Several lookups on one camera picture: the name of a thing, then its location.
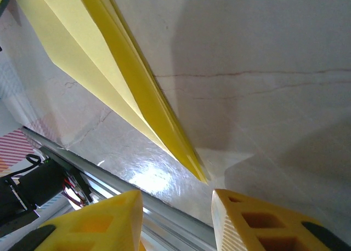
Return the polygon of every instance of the yellow plastic support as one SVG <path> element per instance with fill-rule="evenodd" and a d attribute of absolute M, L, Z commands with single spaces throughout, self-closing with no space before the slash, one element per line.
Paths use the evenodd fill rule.
<path fill-rule="evenodd" d="M 45 222 L 56 229 L 35 250 L 142 251 L 142 222 L 141 192 L 128 191 Z"/>
<path fill-rule="evenodd" d="M 301 224 L 315 219 L 229 190 L 213 191 L 212 219 L 218 250 L 329 250 Z"/>
<path fill-rule="evenodd" d="M 17 0 L 51 60 L 206 182 L 113 0 Z"/>

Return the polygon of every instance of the marble surface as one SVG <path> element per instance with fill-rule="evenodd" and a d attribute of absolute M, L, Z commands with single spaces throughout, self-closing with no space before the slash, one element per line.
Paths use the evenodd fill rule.
<path fill-rule="evenodd" d="M 0 76 L 21 85 L 2 97 L 16 118 L 208 224 L 222 187 L 351 243 L 351 0 L 116 1 L 209 185 L 56 68 L 12 2 Z"/>

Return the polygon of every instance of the yellow paper sheet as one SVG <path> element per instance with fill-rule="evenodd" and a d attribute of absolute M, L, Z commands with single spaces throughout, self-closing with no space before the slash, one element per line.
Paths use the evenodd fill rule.
<path fill-rule="evenodd" d="M 206 181 L 110 0 L 17 0 L 52 61 Z"/>

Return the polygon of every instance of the black cable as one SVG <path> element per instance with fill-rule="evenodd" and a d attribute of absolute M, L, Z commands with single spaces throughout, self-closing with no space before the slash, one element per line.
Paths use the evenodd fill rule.
<path fill-rule="evenodd" d="M 35 154 L 31 154 L 31 153 L 27 154 L 26 155 L 26 159 L 27 159 L 27 161 L 32 163 L 32 166 L 29 166 L 29 167 L 24 168 L 22 170 L 18 170 L 17 172 L 13 172 L 13 173 L 10 173 L 8 175 L 5 175 L 4 178 L 10 178 L 10 177 L 13 177 L 13 176 L 15 176 L 17 174 L 27 172 L 27 171 L 29 171 L 29 170 L 31 170 L 31 169 L 33 169 L 33 168 L 35 168 L 35 167 L 37 167 L 37 166 L 42 164 L 42 160 L 40 159 L 40 157 L 38 155 L 35 155 Z"/>

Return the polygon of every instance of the red striped sticker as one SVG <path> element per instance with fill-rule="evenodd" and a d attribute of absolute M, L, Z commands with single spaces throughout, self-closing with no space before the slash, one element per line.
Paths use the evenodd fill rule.
<path fill-rule="evenodd" d="M 28 153 L 33 153 L 33 148 L 19 129 L 0 137 L 0 176 L 7 174 L 7 169 Z"/>

